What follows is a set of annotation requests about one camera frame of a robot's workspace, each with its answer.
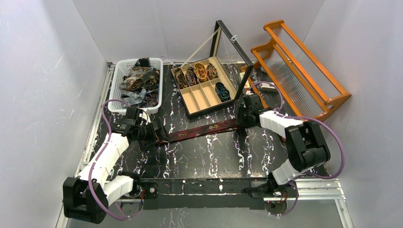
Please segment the red patterned tie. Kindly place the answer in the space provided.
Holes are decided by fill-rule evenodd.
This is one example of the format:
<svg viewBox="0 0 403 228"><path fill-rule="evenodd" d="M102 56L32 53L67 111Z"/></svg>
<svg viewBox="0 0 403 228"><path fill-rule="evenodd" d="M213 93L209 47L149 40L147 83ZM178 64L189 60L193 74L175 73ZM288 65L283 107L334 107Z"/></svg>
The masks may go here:
<svg viewBox="0 0 403 228"><path fill-rule="evenodd" d="M237 119L228 119L217 123L211 123L195 127L188 130L183 130L175 133L170 133L168 139L163 139L155 143L155 145L181 142L188 139L193 139L206 135L226 133L235 130L245 129L245 127L237 124Z"/></svg>

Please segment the blue green tie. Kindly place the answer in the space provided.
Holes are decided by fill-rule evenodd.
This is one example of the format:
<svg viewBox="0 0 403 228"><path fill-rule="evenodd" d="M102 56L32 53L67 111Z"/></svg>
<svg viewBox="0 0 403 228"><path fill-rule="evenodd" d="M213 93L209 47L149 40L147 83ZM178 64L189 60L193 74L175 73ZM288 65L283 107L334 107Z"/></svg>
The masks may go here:
<svg viewBox="0 0 403 228"><path fill-rule="evenodd" d="M215 84L215 91L221 102L226 102L231 100L229 90L221 82Z"/></svg>

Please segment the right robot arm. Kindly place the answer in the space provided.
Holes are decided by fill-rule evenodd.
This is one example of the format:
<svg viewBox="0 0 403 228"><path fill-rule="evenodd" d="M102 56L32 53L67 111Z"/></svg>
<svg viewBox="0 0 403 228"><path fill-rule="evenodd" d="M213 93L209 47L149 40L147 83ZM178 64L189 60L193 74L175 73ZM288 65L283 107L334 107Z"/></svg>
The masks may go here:
<svg viewBox="0 0 403 228"><path fill-rule="evenodd" d="M273 195L283 192L298 176L330 160L331 154L319 123L302 121L264 108L257 94L245 95L237 109L237 125L258 126L285 138L288 158L268 174L268 180L256 187L244 188L242 193Z"/></svg>

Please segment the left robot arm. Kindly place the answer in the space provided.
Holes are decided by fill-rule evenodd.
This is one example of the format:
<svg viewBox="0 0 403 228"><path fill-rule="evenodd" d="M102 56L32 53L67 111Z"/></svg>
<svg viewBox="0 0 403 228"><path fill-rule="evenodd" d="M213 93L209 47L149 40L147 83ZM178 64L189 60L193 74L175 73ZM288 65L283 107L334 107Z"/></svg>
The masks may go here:
<svg viewBox="0 0 403 228"><path fill-rule="evenodd" d="M160 118L152 120L139 108L128 108L126 115L114 126L107 125L109 133L100 150L75 177L63 183L63 211L70 219L101 223L106 215L124 221L128 215L109 210L122 196L144 199L157 197L156 183L141 182L139 174L122 172L108 180L117 160L132 142L153 146L170 138Z"/></svg>

